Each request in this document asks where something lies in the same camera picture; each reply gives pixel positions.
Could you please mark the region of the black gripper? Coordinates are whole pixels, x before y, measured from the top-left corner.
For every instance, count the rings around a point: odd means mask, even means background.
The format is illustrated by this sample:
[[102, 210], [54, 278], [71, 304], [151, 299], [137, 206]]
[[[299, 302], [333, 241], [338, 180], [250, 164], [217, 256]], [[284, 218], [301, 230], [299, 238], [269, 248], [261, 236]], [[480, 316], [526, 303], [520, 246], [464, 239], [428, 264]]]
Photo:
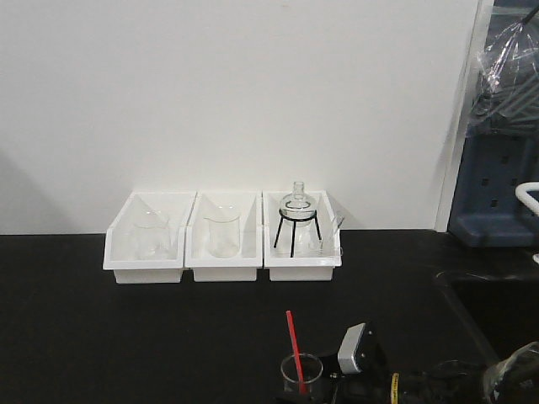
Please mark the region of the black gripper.
[[365, 322], [366, 329], [360, 342], [359, 374], [341, 372], [337, 352], [339, 346], [325, 354], [314, 354], [323, 363], [323, 399], [310, 402], [285, 393], [283, 388], [275, 395], [276, 403], [420, 403], [417, 386], [403, 373], [391, 371], [379, 344], [373, 322]]

